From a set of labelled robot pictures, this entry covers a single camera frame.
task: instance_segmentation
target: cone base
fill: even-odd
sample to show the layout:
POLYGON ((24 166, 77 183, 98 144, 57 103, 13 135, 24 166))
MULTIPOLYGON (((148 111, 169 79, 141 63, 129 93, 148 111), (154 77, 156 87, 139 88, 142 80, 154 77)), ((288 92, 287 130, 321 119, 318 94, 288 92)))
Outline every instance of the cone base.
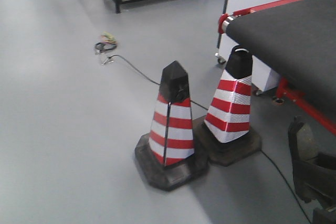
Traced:
POLYGON ((210 162, 229 166, 261 150, 261 137, 253 128, 236 140, 221 143, 205 125, 204 117, 193 120, 194 138, 206 149, 210 162))
POLYGON ((199 143, 195 144, 195 153, 176 164, 163 167, 149 147, 149 133, 141 136, 135 157, 148 183, 156 188, 170 191, 207 172, 208 156, 199 143))

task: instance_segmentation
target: wheel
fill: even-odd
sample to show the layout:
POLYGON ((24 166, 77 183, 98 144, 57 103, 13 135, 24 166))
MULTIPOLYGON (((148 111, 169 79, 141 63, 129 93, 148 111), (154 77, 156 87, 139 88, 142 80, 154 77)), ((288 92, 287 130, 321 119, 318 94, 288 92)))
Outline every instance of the wheel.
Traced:
POLYGON ((254 92, 254 95, 255 95, 256 97, 259 97, 259 96, 261 96, 263 93, 264 93, 264 92, 262 92, 260 89, 257 89, 257 90, 254 92))
POLYGON ((220 56, 220 57, 217 58, 217 62, 218 62, 218 64, 223 65, 226 62, 226 60, 223 57, 220 56))

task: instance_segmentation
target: traffic cone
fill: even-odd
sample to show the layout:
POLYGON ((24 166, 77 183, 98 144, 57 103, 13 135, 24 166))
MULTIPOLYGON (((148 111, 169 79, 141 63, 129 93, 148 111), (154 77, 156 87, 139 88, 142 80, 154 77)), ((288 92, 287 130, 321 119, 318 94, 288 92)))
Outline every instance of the traffic cone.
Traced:
POLYGON ((207 171, 207 155, 194 141, 188 74, 174 61, 162 71, 150 133, 135 156, 150 185, 172 190, 207 171))
POLYGON ((247 50, 234 47, 207 115, 194 121, 195 139, 214 163, 228 166, 261 149, 249 125, 252 64, 247 50))

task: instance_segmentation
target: electrical cord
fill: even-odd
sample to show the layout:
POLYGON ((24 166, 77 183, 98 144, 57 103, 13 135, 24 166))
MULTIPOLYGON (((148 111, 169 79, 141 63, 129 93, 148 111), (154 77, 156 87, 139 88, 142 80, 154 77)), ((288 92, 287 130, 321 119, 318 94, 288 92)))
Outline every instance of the electrical cord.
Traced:
POLYGON ((297 204, 299 205, 299 207, 300 207, 302 213, 304 214, 304 216, 306 217, 306 219, 308 220, 308 222, 309 222, 310 224, 312 224, 312 222, 311 222, 311 220, 309 219, 308 215, 306 214, 305 210, 304 210, 303 207, 301 206, 301 204, 300 204, 298 198, 296 197, 294 190, 293 190, 293 189, 291 188, 291 186, 289 185, 288 180, 285 178, 285 176, 284 176, 283 173, 281 172, 280 168, 279 168, 279 167, 277 166, 277 164, 273 161, 273 159, 271 159, 271 158, 270 158, 270 157, 269 157, 263 150, 260 150, 260 151, 261 151, 261 153, 263 153, 263 155, 264 155, 264 156, 265 156, 265 157, 266 157, 266 158, 267 158, 267 159, 274 165, 275 169, 278 171, 278 173, 279 173, 279 174, 281 175, 281 177, 284 179, 284 181, 285 181, 287 187, 289 188, 289 190, 290 190, 290 192, 292 193, 292 195, 293 195, 295 201, 296 201, 297 204))
MULTIPOLYGON (((152 80, 151 78, 149 78, 147 75, 145 75, 143 72, 141 72, 136 66, 134 66, 128 59, 126 59, 125 57, 121 56, 121 55, 112 55, 110 57, 108 57, 109 59, 113 58, 114 56, 118 56, 121 59, 123 59, 124 61, 126 61, 134 70, 136 70, 140 75, 142 75, 143 77, 145 77, 148 81, 156 84, 156 85, 160 85, 158 82, 152 80)), ((199 106, 200 108, 204 109, 204 110, 208 110, 206 107, 200 105, 199 103, 191 100, 192 103, 196 104, 197 106, 199 106)), ((311 220, 309 219, 308 215, 306 214, 305 210, 303 209, 303 207, 301 206, 298 198, 295 195, 294 190, 291 188, 289 182, 287 181, 287 179, 285 178, 285 176, 283 175, 282 171, 280 170, 280 168, 278 167, 278 165, 273 161, 272 158, 270 158, 263 150, 260 150, 261 153, 273 164, 273 166, 275 167, 275 169, 278 171, 278 173, 280 174, 280 176, 283 178, 283 180, 285 181, 288 189, 290 190, 290 192, 292 193, 296 203, 298 204, 298 206, 300 207, 302 213, 304 214, 304 216, 306 217, 306 219, 308 220, 308 222, 310 224, 312 224, 311 220)))
MULTIPOLYGON (((152 80, 151 78, 149 78, 147 75, 145 75, 143 72, 141 72, 135 65, 133 65, 128 59, 126 59, 124 56, 121 56, 121 55, 112 55, 110 57, 108 57, 109 59, 113 58, 114 56, 118 56, 120 57, 121 59, 123 59, 124 61, 126 61, 134 70, 136 70, 140 75, 142 75, 143 77, 145 77, 148 81, 150 81, 151 83, 153 84, 156 84, 156 85, 160 85, 158 82, 152 80)), ((197 106, 201 107, 202 109, 204 110, 208 110, 206 107, 200 105, 199 103, 191 100, 192 103, 196 104, 197 106)))

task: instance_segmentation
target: black tabletop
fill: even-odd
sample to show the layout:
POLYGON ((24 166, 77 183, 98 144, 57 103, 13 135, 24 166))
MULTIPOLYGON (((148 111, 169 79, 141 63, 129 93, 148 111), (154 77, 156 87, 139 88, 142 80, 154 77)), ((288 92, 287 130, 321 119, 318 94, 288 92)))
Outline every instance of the black tabletop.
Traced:
POLYGON ((336 0, 302 0, 233 20, 227 35, 302 91, 335 108, 336 0))

